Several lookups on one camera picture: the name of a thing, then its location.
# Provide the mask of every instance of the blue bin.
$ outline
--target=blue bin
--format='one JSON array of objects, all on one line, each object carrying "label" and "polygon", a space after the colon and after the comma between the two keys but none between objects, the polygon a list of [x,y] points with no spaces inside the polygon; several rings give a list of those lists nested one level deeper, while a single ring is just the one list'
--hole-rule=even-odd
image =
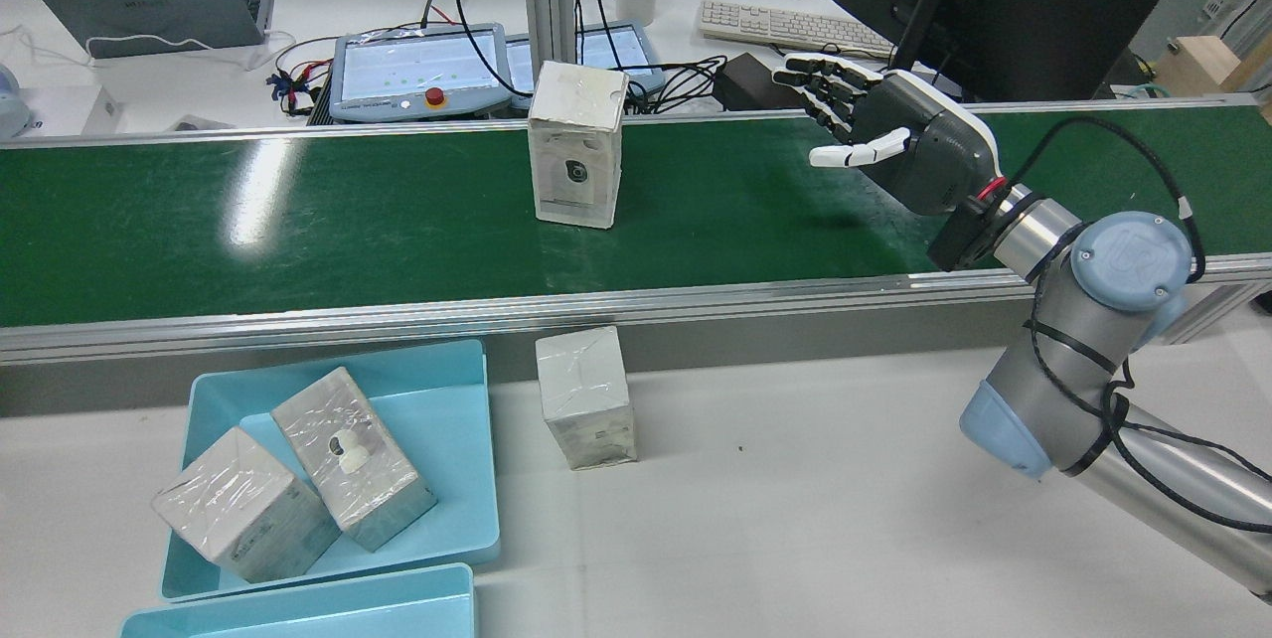
[{"label": "blue bin", "polygon": [[421,568],[137,611],[120,638],[473,638],[472,569]]},{"label": "blue bin", "polygon": [[232,426],[240,426],[304,477],[268,412],[341,366],[429,482],[438,506],[375,552],[342,536],[304,576],[263,583],[221,571],[172,534],[160,586],[164,599],[187,601],[443,563],[476,564],[499,555],[486,356],[477,339],[200,376],[190,394],[182,469]]}]

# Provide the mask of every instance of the cardboard box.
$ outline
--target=cardboard box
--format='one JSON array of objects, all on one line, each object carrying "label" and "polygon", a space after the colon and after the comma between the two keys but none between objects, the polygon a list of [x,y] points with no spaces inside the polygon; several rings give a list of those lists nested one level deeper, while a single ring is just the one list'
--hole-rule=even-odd
[{"label": "cardboard box", "polygon": [[1158,60],[1154,80],[1173,98],[1221,94],[1240,61],[1219,37],[1179,37]]},{"label": "cardboard box", "polygon": [[303,574],[340,538],[309,484],[238,427],[150,506],[205,559],[249,583]]},{"label": "cardboard box", "polygon": [[614,225],[627,74],[546,61],[529,112],[534,216]]},{"label": "cardboard box", "polygon": [[537,339],[543,419],[570,469],[636,460],[636,416],[627,395],[618,330],[598,327]]},{"label": "cardboard box", "polygon": [[369,552],[438,498],[345,367],[270,413],[340,529]]}]

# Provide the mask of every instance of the plastic wrap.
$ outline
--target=plastic wrap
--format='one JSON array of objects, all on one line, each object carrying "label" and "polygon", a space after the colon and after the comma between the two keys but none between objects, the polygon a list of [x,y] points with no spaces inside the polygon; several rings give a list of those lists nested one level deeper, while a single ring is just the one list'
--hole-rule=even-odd
[{"label": "plastic wrap", "polygon": [[313,489],[238,427],[150,506],[200,555],[251,583],[303,574],[340,538]]},{"label": "plastic wrap", "polygon": [[555,336],[534,343],[543,419],[570,469],[636,460],[636,417],[618,330]]},{"label": "plastic wrap", "polygon": [[614,225],[627,81],[622,71],[576,64],[539,69],[528,119],[538,220]]},{"label": "plastic wrap", "polygon": [[438,502],[345,367],[270,414],[336,524],[366,550]]}]

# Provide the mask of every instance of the white table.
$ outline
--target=white table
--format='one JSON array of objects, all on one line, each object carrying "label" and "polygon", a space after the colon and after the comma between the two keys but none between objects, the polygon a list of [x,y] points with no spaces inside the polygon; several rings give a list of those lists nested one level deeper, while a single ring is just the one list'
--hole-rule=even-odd
[{"label": "white table", "polygon": [[[1133,397],[1272,465],[1272,322],[1220,327],[1137,353]],[[495,385],[481,635],[1266,637],[1272,609],[1217,571],[959,435],[997,355],[632,375],[641,461],[591,472],[566,469],[533,381]],[[112,635],[159,605],[148,503],[183,426],[184,408],[0,421],[4,635]]]},{"label": "white table", "polygon": [[[649,36],[663,61],[692,61],[714,53],[729,57],[750,51],[768,62],[777,55],[754,44],[703,39],[695,31],[701,0],[658,0],[656,17]],[[833,14],[842,10],[831,0],[729,0],[764,4],[786,9]],[[450,17],[455,15],[454,0],[436,0]],[[345,34],[401,24],[418,19],[424,0],[276,0],[273,28],[286,31],[298,39]],[[605,0],[607,14],[613,18],[613,0]],[[0,0],[4,22],[0,31],[23,24],[33,42],[76,60],[86,60],[52,13],[39,0]],[[524,0],[464,0],[469,23],[500,22],[505,32],[527,31]],[[586,23],[599,23],[595,0],[584,0]],[[243,130],[303,126],[304,121],[279,112],[265,84],[272,71],[266,65],[258,71],[243,71],[242,51],[182,52],[102,60],[89,69],[64,60],[32,58],[17,34],[0,37],[0,64],[9,66],[24,86],[99,84],[121,104],[123,116],[118,131],[155,132],[172,127],[183,114],[221,121]],[[276,37],[272,48],[282,48]],[[296,50],[286,62],[331,57],[332,42]]]}]

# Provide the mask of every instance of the keyboard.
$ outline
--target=keyboard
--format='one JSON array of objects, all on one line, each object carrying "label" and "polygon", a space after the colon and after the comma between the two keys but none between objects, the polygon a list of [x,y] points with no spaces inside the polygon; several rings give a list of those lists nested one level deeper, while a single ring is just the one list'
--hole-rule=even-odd
[{"label": "keyboard", "polygon": [[698,31],[705,37],[733,39],[778,48],[862,52],[887,57],[893,43],[865,24],[845,17],[822,17],[789,9],[703,0]]}]

